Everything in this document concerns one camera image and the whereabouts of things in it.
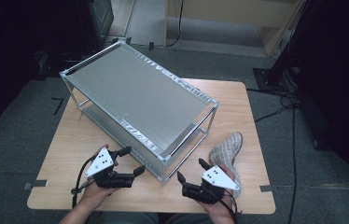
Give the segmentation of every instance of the metal frame box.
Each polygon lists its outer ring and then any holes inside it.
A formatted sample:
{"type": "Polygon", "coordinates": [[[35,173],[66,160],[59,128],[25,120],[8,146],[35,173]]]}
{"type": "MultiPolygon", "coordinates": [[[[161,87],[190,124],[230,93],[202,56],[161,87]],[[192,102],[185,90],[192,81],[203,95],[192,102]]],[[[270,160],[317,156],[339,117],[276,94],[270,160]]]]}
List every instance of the metal frame box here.
{"type": "Polygon", "coordinates": [[[60,75],[77,108],[132,147],[162,184],[207,136],[218,109],[218,101],[122,41],[60,75]]]}

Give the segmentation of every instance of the hand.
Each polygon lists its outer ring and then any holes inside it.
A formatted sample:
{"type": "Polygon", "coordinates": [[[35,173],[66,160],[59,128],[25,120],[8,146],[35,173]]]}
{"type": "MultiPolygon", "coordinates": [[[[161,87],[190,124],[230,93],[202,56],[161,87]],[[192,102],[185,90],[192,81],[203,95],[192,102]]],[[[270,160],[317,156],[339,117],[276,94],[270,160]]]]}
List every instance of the hand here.
{"type": "MultiPolygon", "coordinates": [[[[226,173],[230,177],[230,179],[232,180],[235,179],[235,175],[225,165],[218,165],[218,166],[221,168],[221,170],[224,171],[224,173],[226,173]]],[[[229,208],[232,208],[232,200],[228,192],[230,194],[233,194],[232,189],[226,189],[224,193],[224,197],[222,198],[222,201],[229,208]]],[[[207,215],[209,215],[213,223],[220,223],[220,224],[233,223],[233,219],[230,214],[230,211],[221,202],[217,202],[215,204],[207,204],[207,203],[201,203],[201,202],[197,202],[197,203],[203,207],[204,211],[206,211],[207,215]]]]}
{"type": "MultiPolygon", "coordinates": [[[[97,155],[103,147],[108,148],[108,144],[99,148],[94,155],[97,155]]],[[[88,216],[105,201],[107,196],[116,190],[118,189],[99,188],[92,178],[89,179],[81,199],[60,223],[84,223],[88,216]]]]}

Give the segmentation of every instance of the gray carpet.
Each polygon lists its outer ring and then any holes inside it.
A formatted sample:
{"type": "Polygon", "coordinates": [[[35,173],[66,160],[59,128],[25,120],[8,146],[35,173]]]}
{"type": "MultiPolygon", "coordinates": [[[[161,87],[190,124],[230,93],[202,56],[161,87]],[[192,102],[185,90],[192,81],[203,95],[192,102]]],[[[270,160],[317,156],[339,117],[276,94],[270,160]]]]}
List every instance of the gray carpet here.
{"type": "MultiPolygon", "coordinates": [[[[257,88],[252,69],[274,63],[270,58],[134,47],[180,77],[242,81],[249,89],[257,88]]],[[[250,91],[248,97],[255,119],[281,107],[277,96],[250,91]]],[[[61,79],[32,80],[0,118],[0,223],[57,223],[66,214],[29,209],[30,191],[21,188],[36,179],[68,98],[61,79]],[[56,114],[59,101],[52,97],[64,99],[56,114]]],[[[287,223],[295,184],[292,116],[288,109],[257,122],[276,211],[243,214],[242,223],[287,223]]],[[[315,150],[302,112],[296,110],[295,116],[298,187],[292,223],[349,223],[349,166],[334,152],[315,150]]]]}

